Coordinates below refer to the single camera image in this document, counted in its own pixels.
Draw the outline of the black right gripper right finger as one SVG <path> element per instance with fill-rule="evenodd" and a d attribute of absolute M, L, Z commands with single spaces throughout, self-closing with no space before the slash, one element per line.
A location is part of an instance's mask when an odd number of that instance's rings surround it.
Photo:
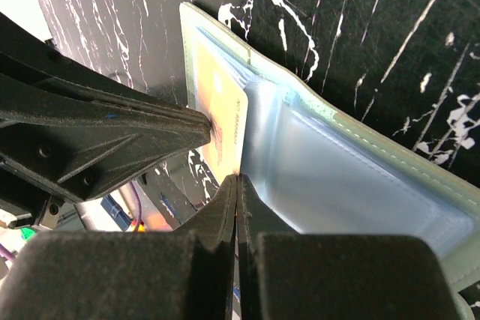
<path fill-rule="evenodd" d="M 302 235 L 237 181 L 243 319 L 458 319 L 430 247 L 403 235 Z"/>

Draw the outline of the mint green card holder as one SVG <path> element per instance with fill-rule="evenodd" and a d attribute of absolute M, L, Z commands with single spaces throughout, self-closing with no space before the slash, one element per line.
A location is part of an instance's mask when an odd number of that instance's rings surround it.
<path fill-rule="evenodd" d="M 288 226 L 306 234 L 410 235 L 439 257 L 462 319 L 479 281 L 479 190 L 370 130 L 194 4 L 179 7 L 188 103 L 195 46 L 239 73 L 248 98 L 240 173 Z"/>

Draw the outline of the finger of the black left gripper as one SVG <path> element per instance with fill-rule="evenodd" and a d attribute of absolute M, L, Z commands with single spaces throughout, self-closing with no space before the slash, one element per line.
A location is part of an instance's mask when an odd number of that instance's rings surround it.
<path fill-rule="evenodd" d="M 200 112 L 136 91 L 1 18 L 1 199 L 84 202 L 204 145 Z"/>

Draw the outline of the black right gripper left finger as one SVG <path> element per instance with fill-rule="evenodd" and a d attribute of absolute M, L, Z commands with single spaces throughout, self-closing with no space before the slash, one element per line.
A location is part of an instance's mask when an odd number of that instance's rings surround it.
<path fill-rule="evenodd" d="M 237 178 L 172 232 L 42 232 L 1 286 L 3 319 L 230 319 Z"/>

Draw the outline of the gold striped credit card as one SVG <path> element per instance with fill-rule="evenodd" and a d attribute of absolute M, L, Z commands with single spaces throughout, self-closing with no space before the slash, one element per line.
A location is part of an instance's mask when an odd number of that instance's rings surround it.
<path fill-rule="evenodd" d="M 213 46 L 195 46 L 196 104 L 211 122 L 211 141 L 202 155 L 218 182 L 240 173 L 248 97 L 240 76 Z"/>

